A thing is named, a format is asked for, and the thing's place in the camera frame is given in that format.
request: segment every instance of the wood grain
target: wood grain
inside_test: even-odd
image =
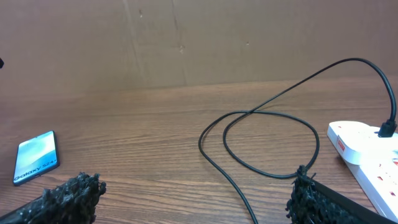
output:
[[[398,77],[390,80],[398,92]],[[100,173],[108,184],[96,211],[97,223],[251,223],[239,195],[201,156],[198,137],[219,116],[252,108],[293,83],[0,97],[0,215],[38,197],[43,188],[54,188],[84,171]],[[312,124],[321,148],[310,172],[371,210],[326,129],[329,122],[344,119],[379,126],[389,114],[382,88],[376,76],[315,79],[264,108]],[[290,223],[284,208],[292,180],[260,176],[232,159],[221,140],[228,121],[211,131],[205,151],[240,186],[260,223]],[[48,130],[58,136],[61,166],[14,187],[17,145]],[[235,125],[228,141],[244,161],[276,174],[294,172],[309,161],[315,148],[305,126],[258,114]]]

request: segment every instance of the wall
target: wall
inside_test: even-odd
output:
[[[394,75],[397,12],[396,0],[1,0],[0,96],[299,79],[346,57]]]

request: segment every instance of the white power strip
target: white power strip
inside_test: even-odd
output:
[[[398,223],[398,134],[355,121],[329,124],[328,137],[379,212]]]

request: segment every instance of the plug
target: plug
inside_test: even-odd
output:
[[[397,123],[396,121],[387,120],[387,122],[383,123],[380,127],[379,137],[380,138],[389,138],[396,131]]]

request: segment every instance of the smartphone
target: smartphone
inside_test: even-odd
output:
[[[19,186],[59,165],[57,139],[49,131],[19,144],[13,183]]]

